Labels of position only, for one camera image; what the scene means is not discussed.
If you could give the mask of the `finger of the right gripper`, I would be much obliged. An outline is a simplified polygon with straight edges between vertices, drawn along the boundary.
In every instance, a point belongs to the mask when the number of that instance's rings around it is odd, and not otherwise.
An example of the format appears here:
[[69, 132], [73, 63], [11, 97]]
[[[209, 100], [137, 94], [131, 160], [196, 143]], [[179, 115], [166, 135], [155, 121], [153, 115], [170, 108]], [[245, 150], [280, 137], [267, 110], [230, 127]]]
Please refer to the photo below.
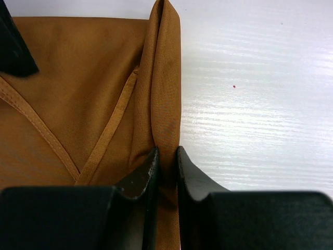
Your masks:
[[21, 78], [39, 72], [3, 0], [1, 0], [0, 43], [1, 72]]

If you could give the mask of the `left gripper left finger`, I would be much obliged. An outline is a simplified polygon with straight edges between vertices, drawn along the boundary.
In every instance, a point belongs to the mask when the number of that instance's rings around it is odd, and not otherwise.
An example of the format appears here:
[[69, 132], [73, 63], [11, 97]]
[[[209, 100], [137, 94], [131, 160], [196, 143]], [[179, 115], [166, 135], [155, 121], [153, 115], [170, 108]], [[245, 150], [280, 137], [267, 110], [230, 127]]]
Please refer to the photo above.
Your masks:
[[113, 186], [1, 191], [1, 249], [155, 249], [159, 150]]

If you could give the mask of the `brown cloth napkin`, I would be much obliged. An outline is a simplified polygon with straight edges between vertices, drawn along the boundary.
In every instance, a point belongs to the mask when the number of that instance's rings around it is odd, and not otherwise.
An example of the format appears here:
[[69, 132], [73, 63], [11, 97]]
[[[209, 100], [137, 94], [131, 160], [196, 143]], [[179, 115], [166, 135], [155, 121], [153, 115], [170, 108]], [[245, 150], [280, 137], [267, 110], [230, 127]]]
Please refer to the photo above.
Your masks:
[[157, 249], [179, 249], [176, 150], [181, 26], [169, 1], [149, 19], [16, 17], [39, 71], [1, 74], [1, 188], [113, 185], [154, 146]]

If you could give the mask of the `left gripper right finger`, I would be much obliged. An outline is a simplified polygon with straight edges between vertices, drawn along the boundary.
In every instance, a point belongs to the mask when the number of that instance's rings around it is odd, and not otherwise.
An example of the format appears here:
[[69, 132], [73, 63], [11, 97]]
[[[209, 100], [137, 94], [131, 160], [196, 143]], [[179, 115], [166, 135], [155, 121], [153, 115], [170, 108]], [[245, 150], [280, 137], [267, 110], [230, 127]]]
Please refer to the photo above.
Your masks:
[[182, 249], [332, 249], [332, 200], [313, 191], [229, 191], [177, 149]]

